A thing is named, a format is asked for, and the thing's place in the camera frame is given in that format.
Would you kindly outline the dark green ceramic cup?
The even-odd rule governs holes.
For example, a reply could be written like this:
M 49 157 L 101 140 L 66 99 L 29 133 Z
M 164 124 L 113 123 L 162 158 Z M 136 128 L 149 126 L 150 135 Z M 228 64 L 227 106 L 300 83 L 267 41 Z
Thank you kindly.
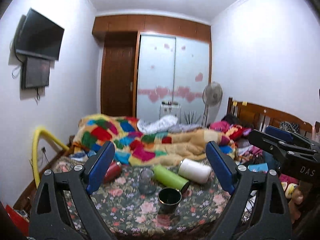
M 179 190 L 166 187 L 158 193 L 159 213 L 172 214 L 176 211 L 182 200 Z

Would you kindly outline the clear glass cup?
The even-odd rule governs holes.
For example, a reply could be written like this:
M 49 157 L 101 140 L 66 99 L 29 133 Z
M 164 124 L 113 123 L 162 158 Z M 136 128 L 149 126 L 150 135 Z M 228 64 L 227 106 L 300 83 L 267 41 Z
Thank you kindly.
M 144 169 L 139 176 L 139 191 L 141 194 L 149 195 L 156 191 L 156 185 L 153 181 L 154 172 L 151 169 Z

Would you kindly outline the blue book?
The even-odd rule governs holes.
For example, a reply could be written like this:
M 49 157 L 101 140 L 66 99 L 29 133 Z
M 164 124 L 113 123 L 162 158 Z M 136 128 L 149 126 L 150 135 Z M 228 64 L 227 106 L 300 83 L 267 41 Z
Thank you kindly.
M 266 173 L 268 172 L 268 165 L 267 163 L 252 164 L 252 165 L 248 165 L 248 169 L 251 172 Z

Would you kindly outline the wooden bed headboard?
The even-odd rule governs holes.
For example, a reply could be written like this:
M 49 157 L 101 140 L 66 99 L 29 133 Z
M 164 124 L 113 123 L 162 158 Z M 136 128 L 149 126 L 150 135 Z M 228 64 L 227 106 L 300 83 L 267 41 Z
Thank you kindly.
M 237 117 L 243 125 L 251 125 L 260 131 L 269 125 L 279 128 L 281 122 L 288 121 L 298 124 L 300 134 L 308 138 L 313 132 L 319 132 L 319 121 L 312 125 L 292 114 L 247 101 L 236 101 L 232 97 L 228 98 L 227 114 Z

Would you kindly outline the red thermos bottle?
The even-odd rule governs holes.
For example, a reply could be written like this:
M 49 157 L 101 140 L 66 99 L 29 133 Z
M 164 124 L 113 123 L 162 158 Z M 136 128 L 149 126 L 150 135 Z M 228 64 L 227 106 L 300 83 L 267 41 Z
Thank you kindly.
M 121 172 L 122 164 L 119 161 L 113 161 L 104 176 L 103 183 L 106 184 L 116 179 L 121 174 Z

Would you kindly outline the standing electric fan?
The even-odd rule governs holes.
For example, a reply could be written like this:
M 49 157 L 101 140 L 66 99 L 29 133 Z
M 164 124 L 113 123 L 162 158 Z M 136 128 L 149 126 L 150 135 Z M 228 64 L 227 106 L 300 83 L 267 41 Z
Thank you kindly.
M 205 87 L 202 94 L 202 100 L 204 103 L 204 113 L 202 118 L 203 127 L 207 127 L 215 121 L 221 106 L 222 97 L 222 87 L 218 82 L 212 82 Z

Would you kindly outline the white thermos bottle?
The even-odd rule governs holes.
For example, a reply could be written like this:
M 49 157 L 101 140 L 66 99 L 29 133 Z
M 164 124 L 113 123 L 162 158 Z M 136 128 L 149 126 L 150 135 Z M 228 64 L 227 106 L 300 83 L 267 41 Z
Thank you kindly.
M 209 165 L 205 165 L 191 159 L 184 159 L 180 161 L 177 171 L 183 178 L 189 179 L 198 184 L 205 184 L 209 179 L 212 168 Z

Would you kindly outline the floral tablecloth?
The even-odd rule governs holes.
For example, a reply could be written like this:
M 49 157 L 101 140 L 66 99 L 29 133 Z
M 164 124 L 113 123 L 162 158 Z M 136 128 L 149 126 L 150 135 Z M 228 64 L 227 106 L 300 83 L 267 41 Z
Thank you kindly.
M 230 195 L 215 174 L 204 185 L 191 183 L 173 215 L 159 213 L 158 184 L 155 193 L 138 188 L 143 168 L 125 166 L 118 178 L 103 184 L 91 200 L 117 239 L 204 239 L 223 212 Z

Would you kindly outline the colourful patchwork blanket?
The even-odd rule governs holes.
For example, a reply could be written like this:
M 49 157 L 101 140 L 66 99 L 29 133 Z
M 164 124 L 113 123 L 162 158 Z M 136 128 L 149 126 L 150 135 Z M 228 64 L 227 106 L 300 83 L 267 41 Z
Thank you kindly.
M 144 134 L 138 130 L 137 123 L 136 118 L 128 116 L 85 116 L 79 121 L 79 130 L 72 142 L 74 153 L 96 153 L 106 141 L 111 141 L 119 159 L 124 158 L 126 164 L 176 166 L 185 158 L 202 161 L 206 158 L 206 144 L 214 141 L 219 146 L 227 146 L 226 154 L 233 160 L 240 160 L 232 138 L 240 126 L 226 133 L 197 128 L 189 132 Z

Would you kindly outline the lime green bottle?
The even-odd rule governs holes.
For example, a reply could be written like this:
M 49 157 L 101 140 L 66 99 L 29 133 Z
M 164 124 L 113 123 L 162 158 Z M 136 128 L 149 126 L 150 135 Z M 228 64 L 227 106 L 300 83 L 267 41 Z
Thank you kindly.
M 151 168 L 154 178 L 166 187 L 179 190 L 181 193 L 187 191 L 190 181 L 165 168 L 162 165 L 156 165 Z

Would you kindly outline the white striped cloth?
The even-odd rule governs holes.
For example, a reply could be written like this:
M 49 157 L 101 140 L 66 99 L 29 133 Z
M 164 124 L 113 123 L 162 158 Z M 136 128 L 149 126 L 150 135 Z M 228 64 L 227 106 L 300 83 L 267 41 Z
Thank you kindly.
M 159 120 L 147 123 L 140 119 L 137 122 L 137 128 L 143 134 L 155 134 L 158 132 L 166 132 L 170 127 L 178 123 L 178 117 L 174 115 L 165 115 Z

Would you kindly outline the white sliding wardrobe doors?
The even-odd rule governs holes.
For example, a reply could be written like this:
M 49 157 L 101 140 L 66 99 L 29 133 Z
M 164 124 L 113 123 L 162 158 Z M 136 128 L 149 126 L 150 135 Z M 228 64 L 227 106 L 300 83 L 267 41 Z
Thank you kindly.
M 158 120 L 162 101 L 181 105 L 182 124 L 200 124 L 209 83 L 209 44 L 173 36 L 140 37 L 136 116 Z

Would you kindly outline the wooden overhead cabinet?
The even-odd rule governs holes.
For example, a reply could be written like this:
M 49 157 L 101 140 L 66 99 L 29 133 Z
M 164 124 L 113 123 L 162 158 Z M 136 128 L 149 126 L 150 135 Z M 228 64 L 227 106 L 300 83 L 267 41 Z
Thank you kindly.
M 109 32 L 152 32 L 211 42 L 210 26 L 181 18 L 158 15 L 110 15 L 97 16 L 92 34 L 103 40 Z

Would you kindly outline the brown wooden door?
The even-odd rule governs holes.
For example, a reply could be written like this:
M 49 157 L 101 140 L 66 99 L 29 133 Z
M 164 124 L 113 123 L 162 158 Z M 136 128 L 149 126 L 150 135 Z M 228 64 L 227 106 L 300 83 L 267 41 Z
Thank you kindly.
M 109 116 L 133 115 L 133 81 L 138 33 L 108 33 L 101 66 L 100 107 Z

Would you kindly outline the wall mounted black television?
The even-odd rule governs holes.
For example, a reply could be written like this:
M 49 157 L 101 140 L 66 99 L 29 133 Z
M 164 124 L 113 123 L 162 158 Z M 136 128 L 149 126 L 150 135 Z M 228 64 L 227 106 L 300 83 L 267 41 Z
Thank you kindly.
M 65 30 L 34 9 L 29 9 L 15 41 L 18 54 L 57 61 Z

